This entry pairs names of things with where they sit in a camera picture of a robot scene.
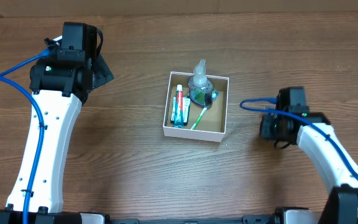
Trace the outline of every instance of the open box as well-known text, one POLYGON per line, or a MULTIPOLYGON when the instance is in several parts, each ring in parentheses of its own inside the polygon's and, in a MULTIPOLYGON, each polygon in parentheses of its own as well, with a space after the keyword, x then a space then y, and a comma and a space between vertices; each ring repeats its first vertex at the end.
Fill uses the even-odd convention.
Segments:
POLYGON ((194 102, 191 102, 188 125, 185 128, 174 128, 170 122, 173 97, 176 96, 177 85, 183 86, 183 96, 187 96, 189 94, 188 80, 191 76, 193 76, 192 73, 171 72, 162 125, 164 136, 221 142, 226 133, 227 99, 229 97, 229 78, 227 77, 207 75, 208 80, 213 84, 213 88, 219 92, 219 96, 213 102, 212 107, 204 114, 195 130, 190 128, 196 122, 203 107, 194 102))

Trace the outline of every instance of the cable connector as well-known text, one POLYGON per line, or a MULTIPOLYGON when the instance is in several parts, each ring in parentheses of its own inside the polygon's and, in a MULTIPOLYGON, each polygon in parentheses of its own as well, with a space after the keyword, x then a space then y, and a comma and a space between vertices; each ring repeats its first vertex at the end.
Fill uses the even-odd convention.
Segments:
POLYGON ((47 57, 47 56, 49 55, 49 53, 50 53, 50 50, 49 50, 49 49, 45 49, 45 50, 43 50, 43 51, 39 54, 39 56, 40 56, 40 57, 47 57))

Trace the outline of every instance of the wood grain surface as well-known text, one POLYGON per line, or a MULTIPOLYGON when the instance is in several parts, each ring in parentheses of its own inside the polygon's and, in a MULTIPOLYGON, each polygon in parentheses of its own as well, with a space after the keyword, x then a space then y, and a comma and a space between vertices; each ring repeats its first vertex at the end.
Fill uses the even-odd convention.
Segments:
MULTIPOLYGON (((64 210, 113 218, 239 217, 279 206, 322 211, 328 197, 297 148, 258 138, 260 114, 246 98, 306 87, 313 111, 332 121, 358 163, 358 12, 0 19, 0 72, 36 55, 63 22, 104 34, 113 82, 93 91, 71 136, 64 210), (222 143, 163 136, 171 71, 201 58, 210 75, 229 77, 222 143)), ((8 75, 28 88, 31 65, 8 75)), ((0 83, 0 208, 21 165, 30 104, 0 83)))

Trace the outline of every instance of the soap bottle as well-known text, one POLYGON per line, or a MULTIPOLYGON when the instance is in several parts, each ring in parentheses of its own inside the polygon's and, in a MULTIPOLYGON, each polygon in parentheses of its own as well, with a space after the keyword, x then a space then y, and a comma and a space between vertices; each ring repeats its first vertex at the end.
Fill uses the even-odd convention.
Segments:
POLYGON ((188 85, 190 99, 203 107, 210 108, 212 106, 213 86, 211 81, 206 78, 205 72, 205 60, 202 59, 194 68, 194 75, 189 79, 188 85))

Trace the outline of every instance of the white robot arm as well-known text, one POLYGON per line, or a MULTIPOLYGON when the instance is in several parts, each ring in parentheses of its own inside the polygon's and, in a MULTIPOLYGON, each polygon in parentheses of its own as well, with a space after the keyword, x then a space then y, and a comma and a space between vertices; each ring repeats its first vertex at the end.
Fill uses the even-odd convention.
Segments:
MULTIPOLYGON (((330 135, 330 138, 341 148, 353 169, 358 173, 358 165, 337 139, 334 128, 325 123, 314 123, 314 125, 330 135)), ((311 159, 328 193, 334 187, 340 187, 343 184, 358 189, 358 180, 346 168, 332 144, 325 140, 320 133, 310 126, 300 126, 296 142, 298 147, 311 159)))
MULTIPOLYGON (((45 121, 44 144, 39 160, 39 168, 35 175, 33 197, 30 200, 29 212, 38 212, 40 207, 48 208, 49 213, 63 210, 63 173, 67 158, 68 144, 75 120, 81 111, 82 103, 75 96, 62 96, 60 91, 41 90, 33 95, 45 121)), ((38 143, 39 121, 34 107, 27 144, 12 193, 7 199, 6 207, 13 206, 15 211, 22 211, 24 194, 27 188, 35 150, 38 143)))

